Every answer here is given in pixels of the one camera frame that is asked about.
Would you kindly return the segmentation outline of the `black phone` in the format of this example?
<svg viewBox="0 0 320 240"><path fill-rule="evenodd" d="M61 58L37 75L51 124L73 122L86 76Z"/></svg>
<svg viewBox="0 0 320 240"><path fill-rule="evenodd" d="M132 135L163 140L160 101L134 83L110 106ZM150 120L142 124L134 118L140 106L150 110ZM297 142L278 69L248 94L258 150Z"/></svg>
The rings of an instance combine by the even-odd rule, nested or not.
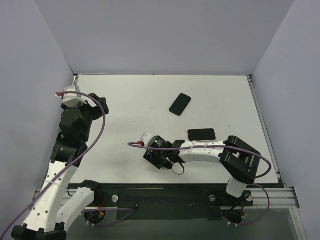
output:
<svg viewBox="0 0 320 240"><path fill-rule="evenodd" d="M163 153L156 153L152 150L147 150L145 154L143 155L143 158L147 160L149 163L151 163L154 167L156 167L158 170L164 168L164 169L172 169L173 164L165 158L165 155Z"/></svg>

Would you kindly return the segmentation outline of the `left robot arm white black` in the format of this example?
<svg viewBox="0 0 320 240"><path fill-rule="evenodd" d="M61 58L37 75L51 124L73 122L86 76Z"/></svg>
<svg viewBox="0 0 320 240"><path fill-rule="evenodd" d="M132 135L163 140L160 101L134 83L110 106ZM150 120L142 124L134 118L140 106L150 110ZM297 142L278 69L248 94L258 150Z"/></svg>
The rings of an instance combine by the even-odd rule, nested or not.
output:
<svg viewBox="0 0 320 240"><path fill-rule="evenodd" d="M106 203L102 185L84 180L64 207L61 201L85 154L92 122L106 122L107 100L94 93L65 90L62 97L59 134L52 150L40 193L26 207L29 212L21 225L11 225L14 240L65 240L67 231L86 207L101 208Z"/></svg>

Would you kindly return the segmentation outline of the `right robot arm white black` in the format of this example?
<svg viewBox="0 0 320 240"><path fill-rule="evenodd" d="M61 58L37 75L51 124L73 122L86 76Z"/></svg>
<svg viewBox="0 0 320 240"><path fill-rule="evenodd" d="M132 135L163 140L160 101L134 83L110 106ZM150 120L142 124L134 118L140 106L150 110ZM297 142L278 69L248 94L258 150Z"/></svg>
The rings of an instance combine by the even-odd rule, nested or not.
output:
<svg viewBox="0 0 320 240"><path fill-rule="evenodd" d="M246 187L255 182L260 164L260 158L250 154L259 152L236 136L220 142L171 143L159 135L145 133L139 144L148 148L143 158L159 170L172 169L175 164L183 167L189 162L221 164L231 175L223 192L224 201L230 205L236 204Z"/></svg>

